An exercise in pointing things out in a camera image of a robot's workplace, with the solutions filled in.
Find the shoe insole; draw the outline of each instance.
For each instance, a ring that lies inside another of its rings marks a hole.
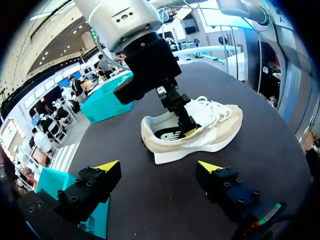
[[[161,140],[165,141],[174,141],[186,137],[184,134],[181,134],[181,130],[178,126],[163,128],[154,133],[154,135]]]

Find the robotic arm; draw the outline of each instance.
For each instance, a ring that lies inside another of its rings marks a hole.
[[[156,33],[163,24],[157,9],[205,1],[74,0],[101,42],[111,52],[123,51],[127,56],[125,62],[133,77],[114,91],[115,96],[122,104],[128,104],[157,89],[163,106],[177,116],[182,137],[191,133],[197,125],[184,107],[190,98],[176,90],[178,83],[175,77],[181,69],[166,41]],[[267,14],[259,6],[240,0],[221,0],[218,3],[226,14],[236,13],[247,18],[254,16],[261,23],[267,23]]]

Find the new balance logo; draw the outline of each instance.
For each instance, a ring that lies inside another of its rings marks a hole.
[[[168,133],[162,134],[160,138],[166,141],[174,141],[179,139],[180,133],[181,131],[168,132]]]

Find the black round table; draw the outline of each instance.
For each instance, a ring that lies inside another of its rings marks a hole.
[[[211,203],[195,178],[197,161],[232,166],[260,199],[287,203],[284,214],[302,204],[311,176],[295,135],[276,110],[249,86],[204,62],[181,66],[180,93],[237,104],[243,123],[234,140],[216,153],[195,152],[156,165],[141,143],[141,120],[163,108],[155,91],[135,102],[131,112],[91,125],[69,168],[77,176],[86,166],[119,160],[122,179],[110,197],[108,240],[229,240],[237,224]],[[274,228],[280,232],[284,223]]]

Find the yellow tip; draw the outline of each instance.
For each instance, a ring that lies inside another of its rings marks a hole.
[[[191,134],[193,134],[196,130],[197,130],[197,129],[196,129],[196,128],[194,128],[194,129],[192,129],[192,130],[190,130],[190,131],[186,132],[184,135],[185,135],[186,137],[188,137],[188,136],[190,136]]]
[[[212,165],[212,164],[206,163],[204,161],[198,161],[198,163],[200,163],[209,173],[211,173],[212,171],[215,171],[217,169],[224,169],[224,167]]]
[[[103,164],[103,165],[100,165],[100,166],[95,166],[93,167],[93,169],[101,169],[101,170],[104,170],[104,171],[109,171],[117,162],[119,162],[118,160],[116,161],[112,161],[112,162],[109,162],[109,163],[106,163],[106,164]]]

